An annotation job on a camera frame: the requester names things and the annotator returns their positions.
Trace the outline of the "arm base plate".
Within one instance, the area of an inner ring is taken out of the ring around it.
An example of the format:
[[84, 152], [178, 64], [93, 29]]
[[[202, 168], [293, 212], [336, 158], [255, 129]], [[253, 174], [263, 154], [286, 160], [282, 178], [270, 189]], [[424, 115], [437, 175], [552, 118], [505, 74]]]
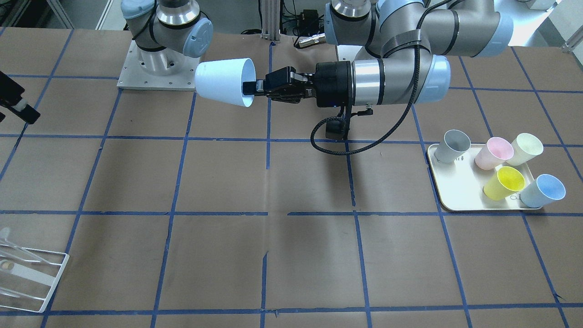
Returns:
[[171, 49], [144, 51], [132, 41], [117, 87], [142, 91], [195, 91], [194, 74], [200, 58]]
[[352, 45], [338, 45], [337, 46], [337, 56], [339, 61], [350, 61], [355, 59], [356, 54], [358, 54], [361, 46]]

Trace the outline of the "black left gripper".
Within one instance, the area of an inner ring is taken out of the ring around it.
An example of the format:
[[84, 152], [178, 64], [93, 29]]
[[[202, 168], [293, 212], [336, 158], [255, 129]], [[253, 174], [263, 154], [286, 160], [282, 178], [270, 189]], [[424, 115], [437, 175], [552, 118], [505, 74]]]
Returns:
[[352, 66], [349, 61], [320, 62], [314, 73], [297, 73], [287, 66], [264, 80], [243, 82], [242, 95], [267, 96], [284, 103], [315, 98], [319, 108], [346, 106], [352, 95]]

